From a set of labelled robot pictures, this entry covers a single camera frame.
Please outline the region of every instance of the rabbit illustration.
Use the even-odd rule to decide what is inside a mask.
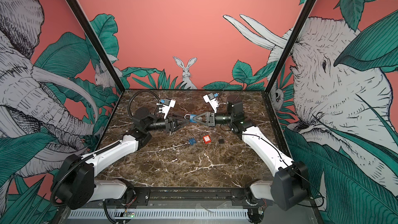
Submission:
[[[182,84],[185,85],[184,89],[197,89],[197,87],[191,82],[191,73],[189,72],[189,68],[196,62],[197,58],[191,58],[188,61],[187,66],[184,66],[184,62],[180,60],[179,58],[173,56],[174,60],[176,61],[176,64],[182,68]]]
[[[111,63],[116,62],[118,59],[115,56],[112,56],[111,54],[107,54],[108,59],[111,61]],[[115,69],[115,72],[117,74],[118,77],[122,77],[123,74],[122,72],[115,66],[113,66],[113,68]],[[101,85],[104,88],[105,87],[115,87],[115,81],[113,80],[113,78],[111,77],[111,74],[108,72],[107,68],[105,67],[105,64],[102,62],[102,60],[99,61],[99,66],[98,64],[96,65],[96,75],[95,75],[95,79],[96,79],[96,85]]]

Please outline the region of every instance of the brown marble surface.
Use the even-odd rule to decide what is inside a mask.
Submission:
[[[109,124],[101,147],[121,139],[131,126],[127,114],[127,104],[137,91],[128,90]],[[172,98],[176,105],[170,112],[179,115],[200,114],[212,111],[205,103],[203,95],[207,91],[154,91],[161,98]],[[232,93],[224,92],[222,98]],[[260,92],[242,92],[245,115],[253,119],[268,139],[276,144],[268,113]],[[155,98],[149,93],[142,93],[134,100],[132,112],[139,107],[155,109]],[[218,109],[226,112],[226,105]],[[210,135],[212,142],[205,144],[202,133]],[[271,172],[260,157],[232,132],[221,127],[206,127],[190,123],[177,132],[152,131],[152,140],[141,150],[115,162],[103,170],[97,179],[124,178],[134,186],[152,187],[245,187],[262,179],[272,181]],[[191,146],[189,137],[197,143]],[[222,137],[227,143],[219,144]]]

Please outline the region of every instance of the rabbit face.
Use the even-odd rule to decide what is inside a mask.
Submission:
[[[182,68],[182,77],[189,78],[191,77],[191,73],[189,72],[189,68],[196,62],[197,58],[193,57],[189,60],[187,66],[184,66],[184,62],[178,57],[173,56],[174,60],[176,61],[177,66]]]

